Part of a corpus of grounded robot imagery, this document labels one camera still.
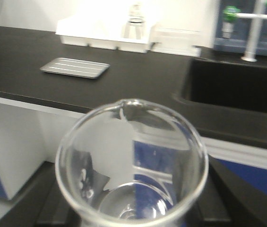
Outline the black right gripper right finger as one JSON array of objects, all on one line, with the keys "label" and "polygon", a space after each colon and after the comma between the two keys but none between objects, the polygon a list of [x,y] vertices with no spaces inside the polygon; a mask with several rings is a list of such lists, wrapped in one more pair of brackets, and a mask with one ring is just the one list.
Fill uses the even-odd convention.
[{"label": "black right gripper right finger", "polygon": [[267,195],[209,157],[205,188],[189,211],[191,227],[267,227]]}]

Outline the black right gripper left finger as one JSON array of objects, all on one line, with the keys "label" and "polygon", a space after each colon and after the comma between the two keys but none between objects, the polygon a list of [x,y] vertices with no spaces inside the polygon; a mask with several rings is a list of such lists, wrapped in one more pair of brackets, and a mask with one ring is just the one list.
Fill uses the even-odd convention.
[{"label": "black right gripper left finger", "polygon": [[78,227],[79,215],[62,196],[54,163],[43,162],[0,218],[0,227]]}]

